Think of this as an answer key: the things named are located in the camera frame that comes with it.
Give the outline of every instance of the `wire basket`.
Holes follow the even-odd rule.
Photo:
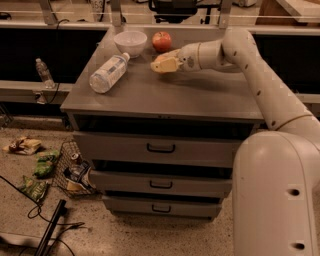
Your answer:
[[[91,190],[68,190],[68,180],[64,176],[64,171],[72,166],[73,162],[71,160],[71,156],[74,154],[80,154],[81,152],[78,148],[78,145],[75,141],[64,142],[61,146],[60,150],[60,158],[56,165],[55,176],[53,183],[59,187],[67,196],[69,197],[79,197],[79,196],[87,196],[96,194],[97,191],[95,189]]]

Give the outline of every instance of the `bottle cap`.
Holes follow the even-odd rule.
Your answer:
[[[122,57],[124,57],[126,59],[126,61],[130,60],[130,55],[126,52],[122,53]]]

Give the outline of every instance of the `black pole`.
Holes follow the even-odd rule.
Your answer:
[[[65,200],[60,200],[59,204],[54,212],[54,214],[52,215],[51,221],[46,229],[46,232],[44,233],[40,244],[37,248],[37,251],[35,253],[35,256],[43,256],[45,255],[46,251],[47,251],[47,246],[48,243],[51,239],[52,233],[58,223],[58,220],[60,218],[61,215],[66,213],[67,208],[65,208],[66,201]]]

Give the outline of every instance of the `water bottle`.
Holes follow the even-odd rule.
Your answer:
[[[46,63],[44,63],[40,58],[36,59],[36,69],[45,87],[47,89],[53,89],[56,85],[52,79],[50,70],[48,69]]]
[[[97,93],[106,93],[127,71],[130,59],[128,53],[112,56],[89,79],[90,86]]]

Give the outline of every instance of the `food item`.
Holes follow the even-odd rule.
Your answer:
[[[33,174],[37,178],[48,176],[57,163],[59,155],[60,153],[58,150],[39,152],[37,154],[37,166]]]
[[[9,146],[3,148],[4,151],[20,155],[32,155],[41,147],[41,140],[29,137],[20,137],[13,141]]]
[[[152,45],[157,52],[167,52],[171,48],[171,36],[168,32],[160,31],[153,35]]]
[[[23,185],[19,187],[19,190],[34,202],[38,203],[44,197],[47,187],[47,181],[35,181],[23,176]]]

